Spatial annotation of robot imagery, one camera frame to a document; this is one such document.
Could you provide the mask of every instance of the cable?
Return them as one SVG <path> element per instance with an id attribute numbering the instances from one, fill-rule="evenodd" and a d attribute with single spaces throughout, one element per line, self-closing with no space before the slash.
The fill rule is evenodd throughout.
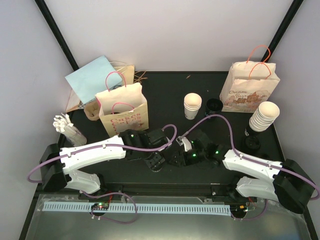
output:
<path id="1" fill-rule="evenodd" d="M 240 220 L 240 221 L 257 220 L 257 219 L 261 218 L 261 217 L 266 213 L 267 208 L 268 208 L 268 200 L 266 199 L 266 200 L 265 200 L 265 205 L 264 205 L 263 211 L 260 212 L 259 215 L 255 216 L 255 217 L 251 217 L 251 218 L 237 218 L 237 217 L 235 217 L 235 216 L 231 213 L 231 217 L 232 217 L 234 220 Z"/>
<path id="2" fill-rule="evenodd" d="M 92 150 L 92 149 L 98 149 L 98 148 L 103 148 L 104 146 L 105 147 L 119 147 L 119 148 L 123 148 L 123 149 L 130 149 L 130 150 L 136 150 L 136 151 L 141 151 L 141 152 L 155 152 L 155 151 L 159 151 L 159 150 L 162 150 L 163 148 L 166 148 L 168 147 L 170 144 L 172 144 L 172 142 L 176 139 L 176 136 L 177 136 L 177 127 L 173 124 L 168 124 L 168 125 L 165 125 L 163 128 L 162 128 L 162 131 L 164 131 L 166 128 L 168 127 L 172 127 L 174 129 L 174 134 L 173 134 L 173 137 L 170 139 L 170 141 L 160 147 L 157 147 L 157 148 L 139 148 L 139 147 L 134 147 L 134 146 L 126 146 L 126 145 L 121 145 L 121 144 L 106 144 L 106 145 L 96 145 L 96 146 L 89 146 L 89 147 L 85 147 L 85 148 L 82 148 L 82 149 L 79 149 L 79 150 L 76 150 L 76 151 L 72 151 L 70 154 L 71 155 L 75 155 L 75 154 L 78 154 L 78 153 L 81 153 L 81 152 L 84 152 L 84 151 L 88 151 L 88 150 Z M 47 164 L 50 164 L 54 161 L 57 161 L 59 159 L 62 159 L 62 158 L 65 158 L 65 157 L 68 157 L 67 154 L 64 154 L 64 155 L 61 155 L 61 156 L 56 156 L 54 158 L 51 158 L 47 161 L 44 161 L 43 163 L 39 164 L 38 166 L 36 166 L 34 169 L 32 169 L 26 179 L 30 182 L 30 183 L 34 183 L 34 184 L 40 184 L 42 183 L 41 180 L 32 180 L 30 177 L 32 174 L 34 174 L 35 171 L 37 171 L 38 169 L 40 169 L 41 167 L 47 165 Z"/>
<path id="3" fill-rule="evenodd" d="M 98 219 L 108 220 L 108 221 L 111 221 L 111 222 L 114 222 L 114 223 L 117 223 L 117 224 L 132 224 L 138 218 L 138 208 L 137 208 L 137 205 L 136 205 L 135 201 L 129 195 L 127 195 L 125 193 L 122 193 L 122 192 L 111 192 L 111 193 L 106 193 L 106 194 L 103 194 L 103 195 L 100 195 L 100 196 L 93 196 L 93 195 L 90 195 L 90 194 L 86 193 L 85 191 L 80 191 L 80 193 L 83 193 L 84 195 L 86 195 L 87 197 L 92 198 L 92 199 L 99 199 L 99 198 L 107 197 L 107 196 L 110 196 L 110 198 L 111 198 L 113 195 L 122 195 L 122 196 L 125 196 L 126 198 L 130 199 L 130 201 L 133 203 L 133 206 L 134 206 L 134 217 L 130 221 L 118 221 L 118 220 L 114 220 L 112 218 L 108 218 L 108 217 L 105 217 L 105 216 L 95 216 L 94 215 L 94 209 L 92 209 L 91 210 L 91 216 L 93 218 L 96 217 Z"/>
<path id="4" fill-rule="evenodd" d="M 258 161 L 258 160 L 254 160 L 252 158 L 249 158 L 249 157 L 246 157 L 246 156 L 240 156 L 240 153 L 236 150 L 235 148 L 235 143 L 234 143 L 234 137 L 233 137 L 233 132 L 232 132 L 232 128 L 231 128 L 231 125 L 230 125 L 230 122 L 222 115 L 219 115 L 219 114 L 213 114 L 213 115 L 209 115 L 209 116 L 206 116 L 204 117 L 203 119 L 201 119 L 200 121 L 198 121 L 193 127 L 191 127 L 188 131 L 186 131 L 181 137 L 185 137 L 186 135 L 188 135 L 193 129 L 195 129 L 199 124 L 201 124 L 203 121 L 209 119 L 209 118 L 212 118 L 212 117 L 219 117 L 219 118 L 222 118 L 226 124 L 228 125 L 229 127 L 229 132 L 230 132 L 230 142 L 231 142 L 231 147 L 232 147 L 232 150 L 234 151 L 234 153 L 242 158 L 242 159 L 245 159 L 245 160 L 248 160 L 252 163 L 255 163 L 255 164 L 260 164 L 262 166 L 265 166 L 265 167 L 268 167 L 268 168 L 272 168 L 272 169 L 277 169 L 277 170 L 280 170 L 280 171 L 283 171 L 283 172 L 286 172 L 288 174 L 291 174 L 303 181 L 305 181 L 307 184 L 311 185 L 316 191 L 317 191 L 317 196 L 314 196 L 314 197 L 311 197 L 310 200 L 317 200 L 320 198 L 320 188 L 315 185 L 312 181 L 310 181 L 309 179 L 307 179 L 306 177 L 304 176 L 301 176 L 300 174 L 297 174 L 295 173 L 294 171 L 290 171 L 288 169 L 285 169 L 285 168 L 282 168 L 282 167 L 279 167 L 279 166 L 274 166 L 274 165 L 271 165 L 271 164 L 267 164 L 267 163 L 264 163 L 264 162 L 261 162 L 261 161 Z"/>

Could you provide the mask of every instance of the black tabletop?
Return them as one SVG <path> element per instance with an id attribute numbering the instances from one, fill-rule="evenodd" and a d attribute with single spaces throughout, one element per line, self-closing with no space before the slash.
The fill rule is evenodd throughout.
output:
<path id="1" fill-rule="evenodd" d="M 148 79 L 142 81 L 142 92 L 148 102 L 149 129 L 162 128 L 174 124 L 178 136 L 185 133 L 205 114 L 208 99 L 219 98 L 219 94 L 227 77 L 226 72 L 211 73 L 165 73 L 147 72 Z M 194 120 L 188 120 L 184 114 L 184 97 L 188 93 L 197 93 L 202 97 L 202 106 Z M 222 112 L 233 130 L 235 147 L 242 150 L 244 131 L 252 114 Z M 109 136 L 100 120 L 90 121 L 83 110 L 76 110 L 72 116 L 74 125 L 86 136 L 87 143 L 95 143 Z M 213 122 L 205 121 L 198 126 L 216 144 L 230 145 L 228 126 L 223 119 Z M 169 138 L 173 129 L 166 129 Z M 267 154 L 274 161 L 282 161 L 282 152 L 273 127 L 258 136 L 261 148 L 258 154 Z M 169 159 L 174 151 L 181 147 L 173 142 L 164 153 Z M 87 173 L 102 174 L 106 183 L 138 183 L 138 184 L 229 184 L 238 172 L 224 168 L 223 164 L 212 168 L 208 162 L 186 167 L 175 167 L 165 164 L 160 172 L 152 172 L 143 160 L 126 161 L 115 159 L 90 165 L 81 169 Z"/>

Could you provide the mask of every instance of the orange bag handle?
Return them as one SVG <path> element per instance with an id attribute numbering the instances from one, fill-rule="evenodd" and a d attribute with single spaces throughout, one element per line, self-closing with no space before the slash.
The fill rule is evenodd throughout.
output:
<path id="1" fill-rule="evenodd" d="M 109 89 L 108 84 L 107 84 L 107 79 L 111 74 L 114 74 L 114 73 L 118 73 L 122 77 L 122 79 L 124 81 L 124 86 L 127 87 L 127 82 L 126 82 L 125 76 L 119 71 L 112 71 L 112 72 L 109 72 L 109 74 L 105 78 L 105 86 L 106 86 L 106 89 L 108 89 L 109 92 L 110 92 L 110 89 Z"/>
<path id="2" fill-rule="evenodd" d="M 117 104 L 124 104 L 124 105 L 128 105 L 128 106 L 132 107 L 132 110 L 133 110 L 133 109 L 135 109 L 135 107 L 134 107 L 134 106 L 132 106 L 132 105 L 131 105 L 131 104 L 129 104 L 129 103 L 125 103 L 125 102 L 116 102 L 116 103 L 115 103 L 115 104 L 113 104 L 113 106 L 112 106 L 112 114 L 115 114 L 114 108 L 115 108 L 115 105 L 117 105 Z"/>
<path id="3" fill-rule="evenodd" d="M 266 57 L 266 59 L 263 61 L 263 63 L 265 63 L 269 58 L 270 58 L 270 56 L 271 56 L 271 51 L 270 51 L 270 49 L 266 46 L 266 45 L 259 45 L 259 46 L 256 46 L 253 50 L 252 50 L 252 52 L 250 53 L 250 55 L 249 55 L 249 57 L 248 57 L 248 60 L 246 61 L 246 64 L 249 62 L 249 60 L 250 60 L 250 58 L 252 57 L 252 55 L 254 54 L 254 52 L 256 51 L 256 49 L 258 49 L 258 48 L 266 48 L 268 51 L 269 51 L 269 55 Z"/>
<path id="4" fill-rule="evenodd" d="M 255 67 L 256 67 L 258 64 L 263 64 L 263 65 L 265 65 L 266 68 L 269 70 L 269 73 L 270 73 L 270 74 L 269 74 L 265 79 L 267 79 L 268 77 L 271 76 L 270 68 L 269 68 L 264 62 L 258 62 L 258 63 L 257 63 L 256 65 L 254 65 L 253 68 L 251 69 L 251 72 L 249 73 L 248 80 L 250 80 L 250 75 L 251 75 L 252 71 L 255 69 Z"/>

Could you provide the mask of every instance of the light blue paper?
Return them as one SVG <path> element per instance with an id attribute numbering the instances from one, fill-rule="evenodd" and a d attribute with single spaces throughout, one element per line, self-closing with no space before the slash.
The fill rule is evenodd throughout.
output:
<path id="1" fill-rule="evenodd" d="M 114 71 L 108 59 L 101 56 L 69 74 L 65 79 L 81 102 L 86 104 L 95 98 L 95 94 L 107 90 L 106 77 Z M 108 77 L 107 84 L 110 90 L 114 89 L 121 86 L 122 78 L 117 73 L 113 73 Z"/>

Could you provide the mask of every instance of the bag handle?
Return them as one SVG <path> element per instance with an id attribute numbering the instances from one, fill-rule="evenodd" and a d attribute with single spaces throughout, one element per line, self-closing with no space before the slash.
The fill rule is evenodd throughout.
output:
<path id="1" fill-rule="evenodd" d="M 266 45 L 259 45 L 259 46 L 256 46 L 256 47 L 252 50 L 252 52 L 250 53 L 250 55 L 249 55 L 249 57 L 248 57 L 248 60 L 246 61 L 246 64 L 249 62 L 250 58 L 252 57 L 252 55 L 254 54 L 254 52 L 256 51 L 256 49 L 261 48 L 261 47 L 266 48 L 266 49 L 269 51 L 269 55 L 266 57 L 266 59 L 263 61 L 263 63 L 265 63 L 265 62 L 270 58 L 270 56 L 271 56 L 271 51 L 270 51 L 270 49 L 269 49 Z"/>
<path id="2" fill-rule="evenodd" d="M 269 74 L 265 79 L 267 79 L 268 77 L 271 76 L 270 68 L 269 68 L 264 62 L 258 62 L 258 63 L 257 63 L 256 65 L 254 65 L 253 68 L 251 69 L 251 72 L 249 73 L 248 80 L 250 80 L 250 75 L 251 75 L 252 71 L 255 69 L 255 67 L 256 67 L 258 64 L 263 64 L 263 65 L 265 65 L 266 68 L 269 70 L 269 73 L 270 73 L 270 74 Z"/>
<path id="3" fill-rule="evenodd" d="M 109 92 L 110 92 L 110 89 L 109 89 L 108 84 L 107 84 L 107 79 L 108 79 L 108 77 L 109 77 L 111 74 L 114 74 L 114 73 L 118 73 L 118 74 L 123 78 L 123 80 L 124 80 L 124 86 L 127 87 L 127 82 L 126 82 L 125 76 L 124 76 L 121 72 L 119 72 L 119 71 L 111 71 L 111 72 L 109 72 L 109 74 L 108 74 L 108 75 L 106 76 L 106 78 L 105 78 L 105 86 L 106 86 L 106 89 L 108 89 Z"/>
<path id="4" fill-rule="evenodd" d="M 125 103 L 125 102 L 116 102 L 115 104 L 113 104 L 113 106 L 112 106 L 112 114 L 115 114 L 115 111 L 114 111 L 114 108 L 115 108 L 115 105 L 117 105 L 117 104 L 124 104 L 124 105 L 128 105 L 128 106 L 130 106 L 130 107 L 132 107 L 132 110 L 133 109 L 135 109 L 135 107 L 134 106 L 132 106 L 131 104 L 129 104 L 129 103 Z"/>

